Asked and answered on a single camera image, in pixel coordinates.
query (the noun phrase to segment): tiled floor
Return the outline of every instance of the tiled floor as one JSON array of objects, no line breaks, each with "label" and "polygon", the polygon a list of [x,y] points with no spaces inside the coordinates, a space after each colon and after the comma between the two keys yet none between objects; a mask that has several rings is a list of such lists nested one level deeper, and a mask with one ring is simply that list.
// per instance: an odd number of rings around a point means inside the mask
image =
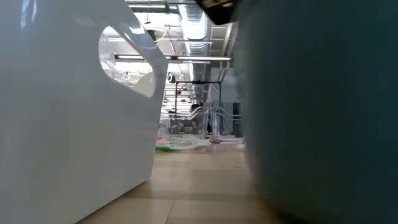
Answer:
[{"label": "tiled floor", "polygon": [[242,151],[157,152],[151,180],[79,224],[284,223],[259,200]]}]

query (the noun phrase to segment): metal frame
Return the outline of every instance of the metal frame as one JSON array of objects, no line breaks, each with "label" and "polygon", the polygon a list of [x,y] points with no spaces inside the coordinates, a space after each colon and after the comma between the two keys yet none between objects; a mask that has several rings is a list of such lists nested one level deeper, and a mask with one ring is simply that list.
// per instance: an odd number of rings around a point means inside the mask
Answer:
[{"label": "metal frame", "polygon": [[208,82],[208,81],[176,81],[175,82],[175,113],[177,113],[177,97],[178,97],[178,84],[180,83],[191,83],[192,85],[202,85],[202,84],[218,84],[220,89],[218,91],[218,103],[219,107],[221,107],[221,82]]}]

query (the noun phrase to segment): white plastic container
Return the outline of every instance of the white plastic container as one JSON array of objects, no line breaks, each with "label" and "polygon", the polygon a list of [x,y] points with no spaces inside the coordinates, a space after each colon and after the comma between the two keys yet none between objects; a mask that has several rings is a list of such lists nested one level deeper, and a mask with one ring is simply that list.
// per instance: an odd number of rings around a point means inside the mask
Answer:
[{"label": "white plastic container", "polygon": [[[98,59],[113,27],[152,65],[131,90]],[[0,223],[75,223],[152,172],[167,60],[123,0],[0,7]]]}]

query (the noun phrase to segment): person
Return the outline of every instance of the person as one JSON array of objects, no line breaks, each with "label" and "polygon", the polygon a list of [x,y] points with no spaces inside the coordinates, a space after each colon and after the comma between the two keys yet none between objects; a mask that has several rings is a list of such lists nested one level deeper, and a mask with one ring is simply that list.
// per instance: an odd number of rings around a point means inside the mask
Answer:
[{"label": "person", "polygon": [[[199,129],[201,128],[201,124],[202,124],[202,119],[203,119],[203,115],[201,114],[202,110],[196,110],[200,107],[199,104],[192,104],[191,108],[190,108],[190,112],[193,113],[195,112],[195,117],[193,117],[191,119],[191,124],[192,124],[192,134],[198,134],[199,133]],[[210,126],[210,123],[208,122],[207,124],[207,132],[211,133],[212,129]]]}]

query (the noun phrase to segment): ceiling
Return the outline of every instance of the ceiling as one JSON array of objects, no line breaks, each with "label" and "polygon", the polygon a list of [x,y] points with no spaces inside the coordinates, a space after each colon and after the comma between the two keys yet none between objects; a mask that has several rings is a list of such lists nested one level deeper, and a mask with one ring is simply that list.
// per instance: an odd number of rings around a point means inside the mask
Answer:
[{"label": "ceiling", "polygon": [[[127,1],[128,4],[144,4],[148,1]],[[173,2],[168,1],[170,7],[173,7]],[[187,4],[194,4],[194,1],[181,1]],[[137,18],[141,21],[141,24],[146,30],[154,30],[154,34],[157,39],[157,46],[163,52],[164,55],[187,55],[185,49],[184,36],[181,28],[181,19],[178,14],[166,14],[166,13],[147,13],[147,12],[135,12]],[[222,26],[216,26],[210,21],[210,53],[209,55],[203,56],[229,56],[233,57],[233,47],[236,42],[237,25],[236,24],[225,24]],[[122,39],[119,34],[108,27],[104,30],[103,34],[109,39],[114,54],[123,55],[137,55],[138,53]],[[211,66],[219,67],[219,63],[212,63]],[[147,63],[131,63],[131,62],[116,62],[115,69],[122,70],[125,72],[137,72],[140,74],[147,74],[151,71],[151,67]],[[190,66],[189,63],[171,63],[169,64],[168,72],[175,76],[176,80],[180,81],[191,81],[190,77]],[[182,94],[178,96],[178,100],[184,99],[182,105],[178,108],[183,108],[183,111],[179,113],[186,113],[190,107],[190,92],[189,89],[192,87],[190,84],[185,86],[188,91],[182,91]],[[165,89],[165,101],[163,106],[163,112],[172,110],[174,106],[167,101],[174,102],[175,95],[175,84],[166,82]]]}]

